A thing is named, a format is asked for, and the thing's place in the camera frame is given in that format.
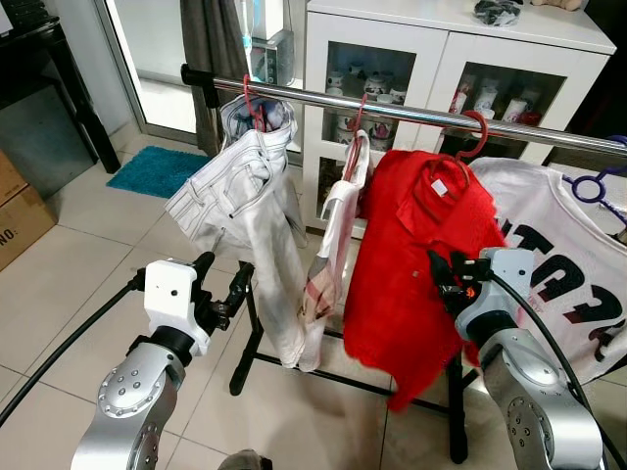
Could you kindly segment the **dark grey curtain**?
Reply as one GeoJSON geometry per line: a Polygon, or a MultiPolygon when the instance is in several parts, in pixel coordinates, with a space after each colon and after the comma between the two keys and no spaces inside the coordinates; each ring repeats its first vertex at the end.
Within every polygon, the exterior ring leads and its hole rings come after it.
{"type": "MultiPolygon", "coordinates": [[[[247,62],[237,0],[180,0],[180,18],[185,64],[189,68],[228,79],[241,79],[245,75],[247,62]]],[[[218,113],[206,103],[206,91],[198,86],[191,91],[197,147],[208,157],[214,157],[220,144],[215,132],[218,113]]]]}

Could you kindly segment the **small white garment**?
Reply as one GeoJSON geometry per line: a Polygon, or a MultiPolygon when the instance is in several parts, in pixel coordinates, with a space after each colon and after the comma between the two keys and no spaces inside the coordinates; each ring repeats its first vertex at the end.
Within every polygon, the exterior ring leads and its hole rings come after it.
{"type": "Polygon", "coordinates": [[[341,176],[331,185],[323,202],[321,215],[325,216],[327,227],[310,265],[299,309],[304,336],[296,368],[302,372],[311,372],[319,367],[319,351],[326,323],[346,295],[344,278],[348,247],[359,216],[364,185],[345,182],[341,176]]]}

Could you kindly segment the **black bundled object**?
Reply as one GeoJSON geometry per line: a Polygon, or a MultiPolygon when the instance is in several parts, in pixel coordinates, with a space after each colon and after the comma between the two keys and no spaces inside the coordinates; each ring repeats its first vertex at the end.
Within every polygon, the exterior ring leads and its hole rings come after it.
{"type": "Polygon", "coordinates": [[[518,23],[523,0],[476,0],[473,15],[484,25],[506,27],[518,23]]]}

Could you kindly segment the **steel clothes rack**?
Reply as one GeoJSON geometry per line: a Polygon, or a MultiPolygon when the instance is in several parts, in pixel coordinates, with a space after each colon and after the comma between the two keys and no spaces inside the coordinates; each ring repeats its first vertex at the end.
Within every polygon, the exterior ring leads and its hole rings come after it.
{"type": "MultiPolygon", "coordinates": [[[[242,81],[231,79],[231,77],[216,77],[211,72],[192,70],[183,64],[180,71],[184,84],[198,86],[208,95],[208,103],[216,108],[220,105],[217,90],[242,91],[242,81]]],[[[268,85],[263,82],[259,85],[250,85],[252,97],[265,97],[278,100],[291,100],[291,102],[309,104],[309,106],[319,106],[326,109],[336,109],[336,111],[357,111],[359,102],[354,102],[350,98],[332,97],[332,95],[317,93],[317,91],[306,91],[296,88],[282,88],[282,86],[268,85]]],[[[427,111],[427,109],[409,108],[404,106],[389,106],[389,104],[372,104],[366,102],[364,104],[364,112],[368,116],[398,119],[404,122],[416,122],[416,124],[436,126],[436,128],[457,128],[469,131],[478,131],[479,124],[471,117],[462,114],[451,114],[444,112],[427,111]]],[[[567,133],[567,131],[550,130],[546,128],[534,128],[523,124],[514,124],[514,122],[492,121],[488,120],[490,126],[490,137],[497,137],[519,140],[519,142],[530,142],[546,145],[555,145],[556,147],[574,149],[574,151],[595,152],[600,154],[609,154],[621,158],[622,162],[626,162],[627,147],[626,144],[619,140],[607,140],[592,137],[582,137],[567,133]]],[[[279,359],[268,354],[257,351],[263,339],[264,328],[261,326],[260,320],[254,313],[254,299],[248,297],[248,318],[250,318],[252,332],[248,336],[247,345],[241,352],[239,362],[234,367],[234,372],[229,381],[228,390],[233,396],[238,396],[245,389],[252,364],[255,361],[262,361],[272,364],[281,364],[279,359]]],[[[471,382],[478,377],[478,372],[465,373],[460,375],[461,361],[454,358],[451,363],[445,367],[444,375],[448,389],[448,406],[436,404],[422,399],[413,399],[411,404],[417,404],[447,416],[449,425],[449,435],[451,442],[449,450],[451,451],[451,459],[456,464],[461,464],[467,458],[467,435],[465,433],[465,411],[464,391],[471,382]]],[[[393,395],[393,391],[384,388],[376,388],[367,382],[348,379],[336,375],[336,373],[328,373],[321,370],[311,372],[311,375],[318,379],[331,380],[340,382],[340,384],[348,385],[350,388],[357,388],[367,391],[368,393],[379,394],[382,396],[393,395]]],[[[619,470],[626,470],[626,460],[622,457],[614,447],[613,442],[607,437],[604,430],[601,430],[602,438],[605,438],[604,446],[607,447],[609,458],[602,458],[601,470],[608,470],[608,461],[615,461],[619,470]]]]}

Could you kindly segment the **red clothes hanger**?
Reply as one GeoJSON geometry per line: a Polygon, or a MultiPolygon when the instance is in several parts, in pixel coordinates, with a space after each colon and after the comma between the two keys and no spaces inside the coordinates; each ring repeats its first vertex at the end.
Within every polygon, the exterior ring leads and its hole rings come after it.
{"type": "Polygon", "coordinates": [[[254,99],[251,94],[251,76],[243,75],[242,80],[242,98],[245,99],[245,108],[252,120],[252,129],[256,131],[267,131],[267,117],[265,117],[265,109],[261,106],[255,106],[254,99]]]}
{"type": "Polygon", "coordinates": [[[482,153],[485,144],[487,144],[490,137],[490,126],[488,125],[488,120],[485,119],[483,114],[480,114],[478,111],[466,111],[464,112],[464,115],[478,121],[478,140],[476,140],[473,148],[466,148],[465,151],[458,151],[454,154],[454,157],[456,157],[459,161],[470,162],[475,160],[475,158],[482,153]]]}

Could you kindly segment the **red polo shirt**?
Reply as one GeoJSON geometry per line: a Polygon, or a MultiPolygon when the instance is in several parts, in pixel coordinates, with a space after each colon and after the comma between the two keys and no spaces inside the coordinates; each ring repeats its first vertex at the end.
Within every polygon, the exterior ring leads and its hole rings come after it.
{"type": "Polygon", "coordinates": [[[363,191],[366,220],[344,309],[344,349],[389,373],[400,412],[454,358],[478,349],[440,299],[430,252],[476,257],[506,244],[490,193],[469,165],[444,154],[389,151],[363,191]]]}

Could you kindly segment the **white glass door cabinet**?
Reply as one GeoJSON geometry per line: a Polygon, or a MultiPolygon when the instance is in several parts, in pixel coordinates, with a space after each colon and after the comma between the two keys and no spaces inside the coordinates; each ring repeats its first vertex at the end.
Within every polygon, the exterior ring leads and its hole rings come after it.
{"type": "MultiPolygon", "coordinates": [[[[519,6],[516,23],[485,25],[476,0],[311,0],[304,88],[371,103],[564,130],[615,51],[583,12],[519,6]]],[[[304,106],[302,219],[318,216],[344,170],[349,111],[304,106]]],[[[376,158],[382,151],[452,154],[470,131],[362,117],[376,158]]]]}

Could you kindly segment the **plain brown cardboard box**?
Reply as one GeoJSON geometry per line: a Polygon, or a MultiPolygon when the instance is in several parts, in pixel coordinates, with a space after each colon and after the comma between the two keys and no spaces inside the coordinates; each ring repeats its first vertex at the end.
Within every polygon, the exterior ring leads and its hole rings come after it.
{"type": "Polygon", "coordinates": [[[28,187],[28,183],[20,171],[9,160],[3,151],[0,151],[0,208],[17,197],[28,187]]]}

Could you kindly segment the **printed brown cardboard box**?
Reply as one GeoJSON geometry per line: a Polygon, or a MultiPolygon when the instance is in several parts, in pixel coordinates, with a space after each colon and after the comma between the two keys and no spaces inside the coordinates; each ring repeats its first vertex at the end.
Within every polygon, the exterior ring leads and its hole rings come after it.
{"type": "Polygon", "coordinates": [[[57,218],[31,185],[0,206],[0,270],[48,233],[57,218]]]}

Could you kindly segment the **thin pink clothes hanger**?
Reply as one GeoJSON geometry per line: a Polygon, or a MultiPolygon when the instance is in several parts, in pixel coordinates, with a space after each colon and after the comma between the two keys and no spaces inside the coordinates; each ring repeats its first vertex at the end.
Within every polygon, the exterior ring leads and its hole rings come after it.
{"type": "Polygon", "coordinates": [[[367,94],[362,94],[360,99],[357,116],[354,117],[353,138],[348,144],[348,157],[346,157],[346,165],[342,179],[345,182],[351,182],[358,185],[364,185],[370,174],[371,165],[371,149],[370,138],[368,133],[362,128],[362,117],[364,116],[364,104],[368,100],[367,94]]]}

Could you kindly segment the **black desk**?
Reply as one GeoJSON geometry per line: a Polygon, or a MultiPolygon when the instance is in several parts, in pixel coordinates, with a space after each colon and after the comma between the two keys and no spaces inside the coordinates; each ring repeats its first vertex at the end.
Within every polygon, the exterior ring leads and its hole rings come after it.
{"type": "Polygon", "coordinates": [[[120,157],[95,111],[60,19],[49,13],[44,0],[0,0],[0,82],[23,72],[41,76],[45,66],[57,73],[63,107],[90,156],[116,173],[120,157]]]}

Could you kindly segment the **teal floor mat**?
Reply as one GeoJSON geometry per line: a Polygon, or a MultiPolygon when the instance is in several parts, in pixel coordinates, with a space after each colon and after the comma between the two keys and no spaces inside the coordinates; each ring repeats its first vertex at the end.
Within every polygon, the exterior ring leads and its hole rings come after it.
{"type": "Polygon", "coordinates": [[[108,187],[169,200],[210,161],[192,154],[148,145],[108,180],[108,187]]]}

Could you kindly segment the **white jeans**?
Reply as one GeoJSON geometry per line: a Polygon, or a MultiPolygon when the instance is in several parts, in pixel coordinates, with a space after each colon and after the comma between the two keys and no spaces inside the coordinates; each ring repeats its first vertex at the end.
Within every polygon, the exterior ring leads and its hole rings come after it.
{"type": "Polygon", "coordinates": [[[220,109],[222,149],[185,182],[166,205],[198,251],[254,265],[260,322],[282,366],[295,368],[304,326],[299,318],[306,246],[299,198],[287,178],[287,147],[296,133],[294,108],[254,99],[265,109],[267,131],[252,129],[245,99],[220,109]]]}

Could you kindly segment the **white jersey black letters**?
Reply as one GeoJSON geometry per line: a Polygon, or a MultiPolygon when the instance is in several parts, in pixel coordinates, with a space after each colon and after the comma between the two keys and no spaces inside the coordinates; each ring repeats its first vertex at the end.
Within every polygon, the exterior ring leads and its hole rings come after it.
{"type": "Polygon", "coordinates": [[[619,346],[602,351],[602,336],[626,322],[626,247],[582,211],[558,170],[502,158],[470,168],[492,194],[506,245],[536,255],[524,296],[578,380],[600,379],[626,356],[619,346]]]}

